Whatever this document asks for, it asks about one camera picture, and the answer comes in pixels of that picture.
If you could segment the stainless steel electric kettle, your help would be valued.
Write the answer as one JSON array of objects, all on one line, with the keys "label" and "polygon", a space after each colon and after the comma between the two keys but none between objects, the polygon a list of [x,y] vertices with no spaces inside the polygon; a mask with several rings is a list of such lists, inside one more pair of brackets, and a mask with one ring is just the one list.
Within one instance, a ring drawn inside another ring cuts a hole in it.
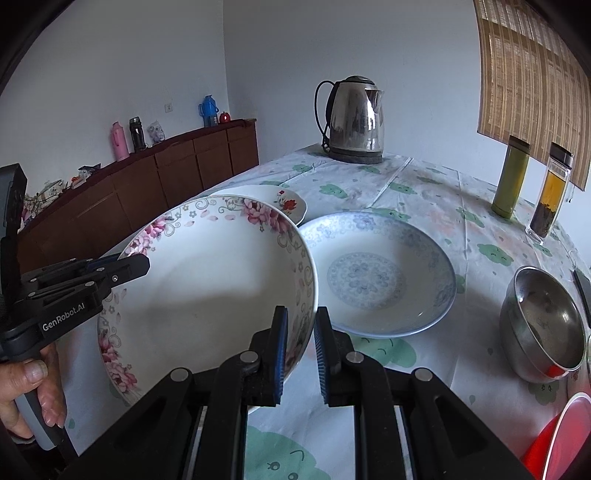
[{"label": "stainless steel electric kettle", "polygon": [[[332,86],[325,103],[325,126],[318,118],[318,92]],[[315,88],[315,121],[322,149],[334,160],[377,165],[384,162],[384,91],[373,80],[353,75],[341,81],[324,80]]]}]

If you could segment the bamboo window blind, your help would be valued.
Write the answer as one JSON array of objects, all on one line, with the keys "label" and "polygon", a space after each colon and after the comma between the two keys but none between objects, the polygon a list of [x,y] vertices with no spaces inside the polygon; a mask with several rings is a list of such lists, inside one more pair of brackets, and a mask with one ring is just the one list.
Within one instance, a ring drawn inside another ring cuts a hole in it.
[{"label": "bamboo window blind", "polygon": [[590,76],[564,40],[525,1],[474,2],[481,58],[478,132],[530,145],[545,164],[552,143],[573,155],[571,182],[590,170]]}]

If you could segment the stainless steel bowl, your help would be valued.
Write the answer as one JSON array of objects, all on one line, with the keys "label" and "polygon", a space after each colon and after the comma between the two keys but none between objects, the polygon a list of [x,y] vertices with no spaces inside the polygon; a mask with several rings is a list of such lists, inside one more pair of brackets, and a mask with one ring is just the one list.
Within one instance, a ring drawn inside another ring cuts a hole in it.
[{"label": "stainless steel bowl", "polygon": [[500,311],[501,343],[514,372],[549,384],[577,372],[586,354],[583,321],[568,291],[534,266],[517,269]]}]

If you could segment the black smartphone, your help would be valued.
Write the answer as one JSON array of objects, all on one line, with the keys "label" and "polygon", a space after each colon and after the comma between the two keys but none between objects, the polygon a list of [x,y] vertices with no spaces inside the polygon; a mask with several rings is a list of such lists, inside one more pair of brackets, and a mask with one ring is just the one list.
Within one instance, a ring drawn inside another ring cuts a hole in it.
[{"label": "black smartphone", "polygon": [[576,283],[576,286],[579,290],[580,296],[583,301],[583,305],[587,311],[587,314],[590,314],[591,308],[591,283],[587,276],[583,273],[582,270],[579,268],[575,268],[573,270],[573,277]]}]

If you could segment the red flower white plate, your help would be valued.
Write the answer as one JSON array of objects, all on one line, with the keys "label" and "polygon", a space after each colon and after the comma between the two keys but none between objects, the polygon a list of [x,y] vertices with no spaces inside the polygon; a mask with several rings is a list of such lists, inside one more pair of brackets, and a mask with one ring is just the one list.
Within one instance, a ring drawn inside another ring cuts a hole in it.
[{"label": "red flower white plate", "polygon": [[276,185],[242,185],[218,189],[214,195],[240,195],[269,204],[300,226],[308,212],[308,204],[293,190]]}]

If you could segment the pink thermos flask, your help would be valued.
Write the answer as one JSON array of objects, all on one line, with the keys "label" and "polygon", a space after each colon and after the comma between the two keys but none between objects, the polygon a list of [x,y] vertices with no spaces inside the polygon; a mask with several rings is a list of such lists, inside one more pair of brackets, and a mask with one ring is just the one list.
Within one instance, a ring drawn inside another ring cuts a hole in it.
[{"label": "pink thermos flask", "polygon": [[110,143],[116,161],[122,161],[129,157],[129,149],[125,132],[119,122],[114,122],[110,129]]}]

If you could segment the blue kids water bottle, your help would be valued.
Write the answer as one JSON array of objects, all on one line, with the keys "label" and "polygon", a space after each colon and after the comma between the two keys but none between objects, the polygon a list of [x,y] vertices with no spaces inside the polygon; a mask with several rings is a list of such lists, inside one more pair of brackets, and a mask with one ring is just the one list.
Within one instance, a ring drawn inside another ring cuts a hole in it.
[{"label": "blue kids water bottle", "polygon": [[204,100],[198,105],[198,112],[202,120],[204,120],[205,128],[217,126],[218,108],[211,95],[206,95],[204,97]]}]

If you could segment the black thermos flask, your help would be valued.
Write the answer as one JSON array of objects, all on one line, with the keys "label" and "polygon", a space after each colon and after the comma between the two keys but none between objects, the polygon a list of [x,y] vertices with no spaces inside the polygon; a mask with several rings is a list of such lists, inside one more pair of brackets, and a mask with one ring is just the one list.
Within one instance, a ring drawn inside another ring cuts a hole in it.
[{"label": "black thermos flask", "polygon": [[129,120],[128,127],[134,152],[137,153],[145,150],[146,144],[140,118],[138,116],[132,117]]}]

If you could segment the brown wooden sideboard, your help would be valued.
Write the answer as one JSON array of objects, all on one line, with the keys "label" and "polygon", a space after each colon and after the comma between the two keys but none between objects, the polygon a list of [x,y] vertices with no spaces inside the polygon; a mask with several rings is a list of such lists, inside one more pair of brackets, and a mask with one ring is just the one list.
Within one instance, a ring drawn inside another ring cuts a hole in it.
[{"label": "brown wooden sideboard", "polygon": [[24,227],[20,269],[97,258],[170,208],[258,162],[252,119],[193,130],[132,154],[62,193]]}]

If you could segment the glass tea bottle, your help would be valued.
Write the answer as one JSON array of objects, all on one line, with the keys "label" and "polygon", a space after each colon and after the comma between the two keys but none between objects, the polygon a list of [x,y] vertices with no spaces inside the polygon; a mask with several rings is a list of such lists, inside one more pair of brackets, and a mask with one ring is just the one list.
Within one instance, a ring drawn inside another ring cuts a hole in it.
[{"label": "glass tea bottle", "polygon": [[550,233],[562,206],[573,168],[572,154],[552,142],[538,202],[526,233],[542,244]]}]

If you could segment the green thermos bottle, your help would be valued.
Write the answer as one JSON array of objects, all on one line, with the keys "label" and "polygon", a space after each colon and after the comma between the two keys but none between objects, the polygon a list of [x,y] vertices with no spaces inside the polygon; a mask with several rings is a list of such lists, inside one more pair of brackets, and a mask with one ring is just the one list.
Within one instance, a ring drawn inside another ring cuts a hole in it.
[{"label": "green thermos bottle", "polygon": [[492,211],[510,219],[525,179],[530,158],[530,145],[514,136],[509,137],[505,161],[492,202]]}]

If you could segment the red plastic bowl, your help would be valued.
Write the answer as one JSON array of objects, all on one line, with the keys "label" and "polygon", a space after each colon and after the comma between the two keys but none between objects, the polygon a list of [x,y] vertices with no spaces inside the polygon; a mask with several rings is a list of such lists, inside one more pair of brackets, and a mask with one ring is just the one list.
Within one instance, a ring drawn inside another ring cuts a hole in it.
[{"label": "red plastic bowl", "polygon": [[533,441],[522,463],[535,479],[561,479],[590,445],[590,397],[576,393]]}]

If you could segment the patterned bag on sideboard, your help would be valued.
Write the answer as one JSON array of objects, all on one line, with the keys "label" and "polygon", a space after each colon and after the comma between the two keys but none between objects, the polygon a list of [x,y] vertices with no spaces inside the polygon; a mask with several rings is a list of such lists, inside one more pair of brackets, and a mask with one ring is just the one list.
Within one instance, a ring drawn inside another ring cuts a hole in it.
[{"label": "patterned bag on sideboard", "polygon": [[165,133],[158,121],[154,121],[147,127],[147,133],[153,145],[157,145],[166,140]]}]

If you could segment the pink floral white deep plate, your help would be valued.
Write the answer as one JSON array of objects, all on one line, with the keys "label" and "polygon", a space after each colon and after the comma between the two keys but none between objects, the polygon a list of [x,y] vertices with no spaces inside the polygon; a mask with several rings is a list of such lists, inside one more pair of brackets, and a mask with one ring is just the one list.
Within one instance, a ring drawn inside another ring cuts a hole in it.
[{"label": "pink floral white deep plate", "polygon": [[113,390],[132,405],[176,367],[194,373],[245,351],[287,308],[291,372],[318,309],[318,276],[297,226],[269,204],[201,197],[140,230],[120,256],[143,255],[148,272],[113,288],[97,317]]}]

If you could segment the blue patterned white plate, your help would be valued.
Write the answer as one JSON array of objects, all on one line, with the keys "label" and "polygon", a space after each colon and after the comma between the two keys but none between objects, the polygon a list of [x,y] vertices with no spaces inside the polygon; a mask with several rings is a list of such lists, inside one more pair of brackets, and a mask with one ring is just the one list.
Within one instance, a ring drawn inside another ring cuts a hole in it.
[{"label": "blue patterned white plate", "polygon": [[339,212],[300,228],[332,327],[369,338],[423,332],[451,310],[457,282],[444,250],[422,230],[372,212]]}]

